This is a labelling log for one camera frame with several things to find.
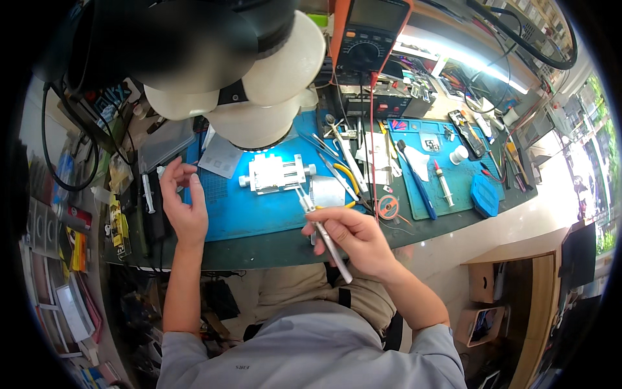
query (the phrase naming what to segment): floor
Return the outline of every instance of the floor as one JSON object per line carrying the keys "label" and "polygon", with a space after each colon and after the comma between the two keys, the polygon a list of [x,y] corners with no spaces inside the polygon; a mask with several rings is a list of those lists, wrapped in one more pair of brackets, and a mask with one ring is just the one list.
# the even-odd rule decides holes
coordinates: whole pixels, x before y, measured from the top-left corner
{"label": "floor", "polygon": [[[541,166],[542,184],[538,196],[497,217],[430,240],[396,249],[405,258],[405,266],[434,290],[447,306],[455,328],[460,311],[469,307],[468,271],[459,266],[497,245],[510,243],[554,231],[577,221],[577,196],[561,154]],[[239,317],[224,321],[233,337],[242,338],[253,322],[262,270],[248,271],[242,278],[226,279],[241,311]],[[411,330],[404,323],[400,351],[411,345]],[[459,352],[465,346],[457,343]]]}

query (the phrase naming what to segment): blue case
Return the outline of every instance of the blue case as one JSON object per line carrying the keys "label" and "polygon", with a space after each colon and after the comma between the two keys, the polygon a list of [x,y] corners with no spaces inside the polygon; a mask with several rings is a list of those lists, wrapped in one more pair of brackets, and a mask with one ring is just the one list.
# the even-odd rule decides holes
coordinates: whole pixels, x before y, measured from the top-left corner
{"label": "blue case", "polygon": [[499,213],[499,195],[486,177],[480,175],[473,177],[471,199],[475,209],[484,217],[497,216]]}

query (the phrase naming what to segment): person's right hand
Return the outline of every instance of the person's right hand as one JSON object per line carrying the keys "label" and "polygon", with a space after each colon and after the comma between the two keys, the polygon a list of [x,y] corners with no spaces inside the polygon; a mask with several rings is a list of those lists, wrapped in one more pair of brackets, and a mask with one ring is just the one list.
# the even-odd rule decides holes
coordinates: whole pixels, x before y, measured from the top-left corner
{"label": "person's right hand", "polygon": [[[322,208],[307,213],[305,217],[309,222],[302,229],[304,235],[315,231],[310,222],[323,222],[330,237],[361,272],[382,278],[398,264],[373,217],[346,207]],[[321,238],[317,239],[313,252],[320,255],[324,250],[324,242]]]}
{"label": "person's right hand", "polygon": [[[174,159],[160,179],[163,208],[177,234],[177,246],[183,250],[203,251],[207,234],[208,217],[205,194],[197,176],[197,167],[182,164],[182,158]],[[192,205],[182,202],[177,186],[190,188]]]}

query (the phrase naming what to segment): blue silicone mat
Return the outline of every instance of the blue silicone mat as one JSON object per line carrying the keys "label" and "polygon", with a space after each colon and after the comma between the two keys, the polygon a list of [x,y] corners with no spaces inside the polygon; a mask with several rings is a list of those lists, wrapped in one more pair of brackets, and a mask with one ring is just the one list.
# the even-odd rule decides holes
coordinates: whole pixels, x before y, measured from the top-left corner
{"label": "blue silicone mat", "polygon": [[[317,133],[315,112],[304,112],[296,116],[294,128],[297,133]],[[198,159],[198,139],[187,149],[186,161]],[[316,149],[300,136],[280,143],[266,154],[281,156],[284,162],[293,161],[294,154],[302,155],[302,163],[315,164],[317,174],[332,177],[326,165],[317,156]],[[228,180],[199,168],[200,180],[205,189],[205,202],[210,218],[210,227],[205,241],[250,237],[264,233],[301,228],[305,225],[304,213],[294,190],[257,195],[249,187],[238,184],[239,176],[248,175],[248,162],[257,154],[245,152],[233,177]],[[309,177],[302,185],[309,191]],[[190,191],[184,190],[183,201],[191,204]],[[346,194],[346,203],[350,202]]]}
{"label": "blue silicone mat", "polygon": [[[462,144],[454,126],[451,123],[439,121],[413,119],[396,121],[404,122],[406,127],[402,129],[393,129],[391,126],[392,120],[388,120],[393,140],[396,142],[403,139],[408,146],[412,146],[413,148],[430,156],[430,161],[427,165],[429,180],[428,182],[423,181],[423,185],[428,193],[428,196],[430,196],[430,199],[432,200],[432,204],[434,205],[434,210],[437,215],[447,215],[449,213],[472,209],[474,205],[470,195],[471,181],[475,175],[479,174],[483,176],[481,173],[482,166],[480,165],[480,161],[469,161],[468,159],[465,159],[458,166],[456,166],[449,160],[449,154],[451,154],[456,147]],[[445,129],[443,128],[443,125],[447,125],[452,131],[454,131],[455,136],[453,142],[450,142],[447,138],[445,138]],[[478,127],[473,127],[473,129],[480,138],[483,138],[483,133]],[[421,145],[420,133],[436,134],[440,143],[440,151],[430,152],[425,150]],[[453,207],[449,207],[449,204],[445,200],[443,189],[441,188],[439,178],[436,175],[434,159],[436,159],[439,167],[443,170],[443,174],[445,175],[447,186],[449,186],[449,190],[452,193]],[[408,198],[411,203],[412,218],[415,220],[429,218],[430,215],[425,209],[424,202],[419,195],[419,191],[415,185],[415,180],[412,177],[411,170],[408,168],[408,164],[402,159],[402,157],[399,157],[399,162],[402,167],[402,171],[404,172],[406,192],[408,193]],[[493,160],[488,154],[482,157],[481,162],[484,162],[484,164],[491,170],[491,173],[495,177],[499,178],[499,173],[494,168]],[[487,177],[486,179],[488,179],[496,189],[499,194],[499,200],[505,199],[503,186],[490,177]]]}

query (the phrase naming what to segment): multimeter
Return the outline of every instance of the multimeter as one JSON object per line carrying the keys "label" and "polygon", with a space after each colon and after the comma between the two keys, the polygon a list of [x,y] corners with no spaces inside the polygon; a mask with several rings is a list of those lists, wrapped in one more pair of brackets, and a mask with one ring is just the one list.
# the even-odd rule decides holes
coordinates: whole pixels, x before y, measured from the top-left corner
{"label": "multimeter", "polygon": [[412,0],[337,0],[330,55],[339,85],[369,85],[412,12]]}

